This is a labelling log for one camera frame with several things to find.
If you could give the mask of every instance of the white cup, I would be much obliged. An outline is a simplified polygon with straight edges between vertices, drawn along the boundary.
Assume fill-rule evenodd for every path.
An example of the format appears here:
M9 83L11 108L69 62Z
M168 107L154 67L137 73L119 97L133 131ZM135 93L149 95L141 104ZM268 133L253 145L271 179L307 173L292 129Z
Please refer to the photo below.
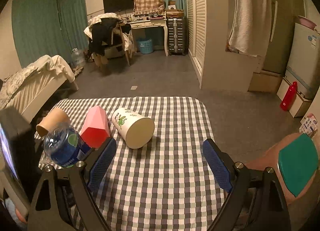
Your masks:
M148 143L155 131L155 123L151 118L126 108L117 109L111 120L127 146L132 149L141 148Z

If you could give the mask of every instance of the gray floor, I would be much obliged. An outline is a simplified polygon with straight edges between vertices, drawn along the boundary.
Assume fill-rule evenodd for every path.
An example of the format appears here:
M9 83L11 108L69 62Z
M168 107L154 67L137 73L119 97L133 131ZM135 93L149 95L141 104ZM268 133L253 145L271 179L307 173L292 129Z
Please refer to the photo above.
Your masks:
M203 91L188 56L166 57L164 51L138 53L128 67L125 58L111 59L101 71L87 64L76 79L71 99L135 96L189 96L208 111L214 139L234 161L247 162L299 130L300 119L279 108L274 94Z

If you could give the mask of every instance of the plastic water bottle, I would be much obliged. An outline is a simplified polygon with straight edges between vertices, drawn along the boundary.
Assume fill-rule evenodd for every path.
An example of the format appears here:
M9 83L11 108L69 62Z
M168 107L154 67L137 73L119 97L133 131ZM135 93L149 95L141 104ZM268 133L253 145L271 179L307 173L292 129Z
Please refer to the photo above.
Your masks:
M83 67L85 65L84 54L82 51L79 51L77 48L72 50L71 57L76 66Z
M57 125L44 139L45 154L62 167L81 161L89 150L74 127L65 122Z

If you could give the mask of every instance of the television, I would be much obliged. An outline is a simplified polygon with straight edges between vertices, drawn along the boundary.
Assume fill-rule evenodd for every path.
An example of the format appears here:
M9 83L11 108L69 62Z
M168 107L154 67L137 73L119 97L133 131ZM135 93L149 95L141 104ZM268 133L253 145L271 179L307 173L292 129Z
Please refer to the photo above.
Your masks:
M41 176L38 168L41 141L35 141L30 124L15 110L0 110L0 182L22 216L26 217Z
M103 0L105 13L116 13L134 8L133 0Z

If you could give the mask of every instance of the bed frame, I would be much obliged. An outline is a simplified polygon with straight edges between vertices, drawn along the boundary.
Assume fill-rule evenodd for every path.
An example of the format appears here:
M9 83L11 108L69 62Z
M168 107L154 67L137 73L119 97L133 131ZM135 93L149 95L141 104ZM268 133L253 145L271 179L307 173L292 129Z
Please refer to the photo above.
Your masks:
M45 102L52 96L55 91L67 80L64 73L60 73L57 77L47 84L47 86L35 96L29 105L22 112L22 116L30 123L39 112ZM77 91L79 89L76 81L71 83L71 89Z

